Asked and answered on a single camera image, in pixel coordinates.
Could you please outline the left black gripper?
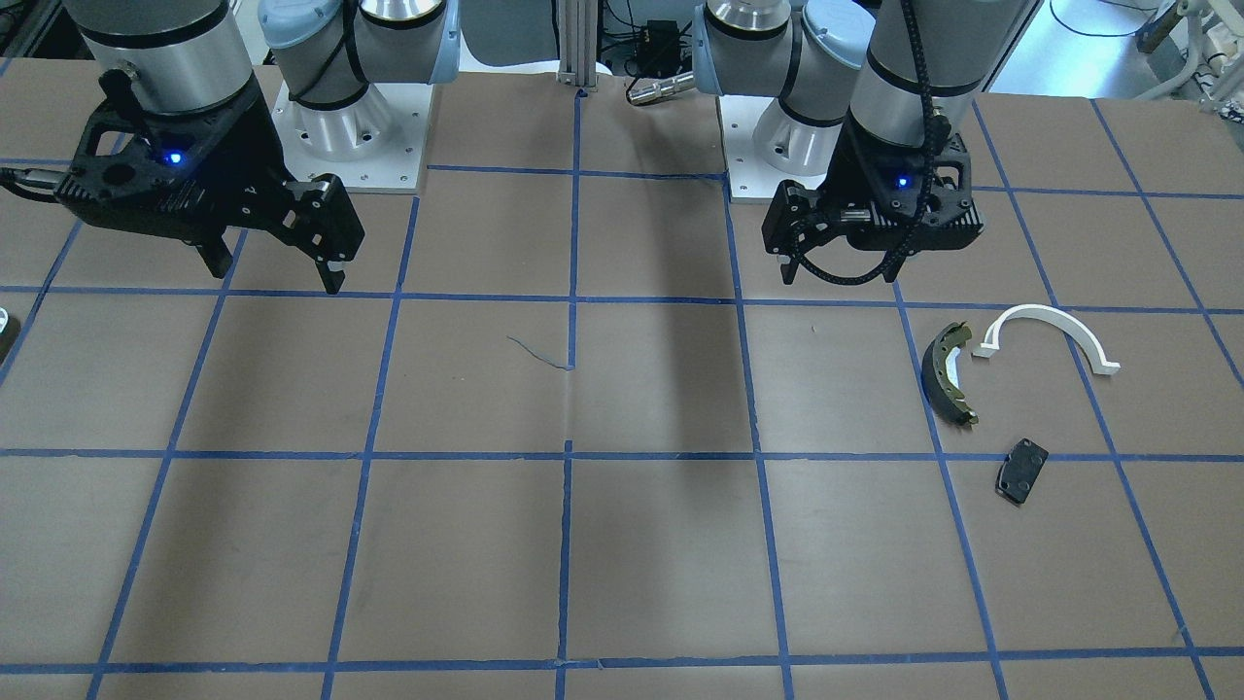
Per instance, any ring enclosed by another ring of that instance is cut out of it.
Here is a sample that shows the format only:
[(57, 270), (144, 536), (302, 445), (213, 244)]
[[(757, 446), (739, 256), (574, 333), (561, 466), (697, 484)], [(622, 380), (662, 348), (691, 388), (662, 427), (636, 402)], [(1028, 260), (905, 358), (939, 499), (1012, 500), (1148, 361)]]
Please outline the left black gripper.
[(972, 194), (970, 155), (947, 117), (933, 121), (938, 154), (927, 167), (921, 147), (889, 145), (848, 117), (820, 194), (797, 182), (778, 182), (761, 223), (766, 252), (780, 262), (782, 283), (800, 266), (824, 282), (843, 285), (806, 259), (814, 247), (845, 236), (857, 251), (889, 251), (908, 230), (908, 251), (960, 251), (984, 229)]

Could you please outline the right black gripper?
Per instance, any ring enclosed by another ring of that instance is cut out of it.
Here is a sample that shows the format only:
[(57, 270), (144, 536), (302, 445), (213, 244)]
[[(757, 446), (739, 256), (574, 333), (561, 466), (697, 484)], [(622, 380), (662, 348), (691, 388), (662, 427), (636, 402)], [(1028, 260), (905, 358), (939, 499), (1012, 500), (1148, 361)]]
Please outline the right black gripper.
[(86, 225), (187, 242), (214, 279), (234, 256), (226, 228), (274, 234), (312, 259), (330, 296), (345, 283), (364, 228), (337, 174), (294, 182), (258, 76), (230, 98), (189, 114), (142, 107), (131, 75), (100, 77), (90, 114), (53, 199)]

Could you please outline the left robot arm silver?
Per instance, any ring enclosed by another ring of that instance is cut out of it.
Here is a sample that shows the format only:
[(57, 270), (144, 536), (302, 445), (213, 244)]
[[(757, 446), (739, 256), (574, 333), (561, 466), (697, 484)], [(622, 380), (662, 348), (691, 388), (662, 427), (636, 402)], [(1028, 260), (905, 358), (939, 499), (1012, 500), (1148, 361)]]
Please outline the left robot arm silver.
[(697, 90), (773, 98), (837, 129), (819, 187), (778, 182), (761, 225), (782, 283), (893, 282), (918, 252), (984, 229), (959, 126), (1034, 1), (707, 1), (690, 22)]

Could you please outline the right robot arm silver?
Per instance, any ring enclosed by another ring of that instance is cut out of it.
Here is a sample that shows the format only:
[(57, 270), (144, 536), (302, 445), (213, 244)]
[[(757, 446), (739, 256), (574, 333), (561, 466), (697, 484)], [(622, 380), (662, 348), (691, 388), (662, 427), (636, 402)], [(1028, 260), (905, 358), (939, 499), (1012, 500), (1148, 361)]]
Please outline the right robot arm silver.
[(226, 228), (311, 259), (328, 293), (364, 229), (338, 163), (411, 155), (384, 85), (447, 85), (462, 66), (455, 1), (262, 1), (289, 103), (267, 112), (226, 1), (68, 1), (103, 72), (68, 172), (41, 179), (86, 225), (178, 240), (213, 276)]

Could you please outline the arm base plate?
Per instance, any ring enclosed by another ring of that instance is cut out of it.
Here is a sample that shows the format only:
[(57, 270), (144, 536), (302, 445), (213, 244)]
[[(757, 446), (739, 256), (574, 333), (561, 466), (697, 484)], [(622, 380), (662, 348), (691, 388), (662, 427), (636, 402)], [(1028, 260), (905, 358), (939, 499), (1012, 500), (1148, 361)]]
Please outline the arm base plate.
[(722, 145), (734, 201), (768, 201), (782, 179), (804, 188), (826, 177), (840, 126), (809, 126), (786, 114), (776, 98), (719, 98)]
[(430, 85), (369, 85), (355, 104), (320, 111), (284, 86), (272, 121), (285, 164), (304, 182), (332, 173), (348, 191), (417, 193), (433, 96)]

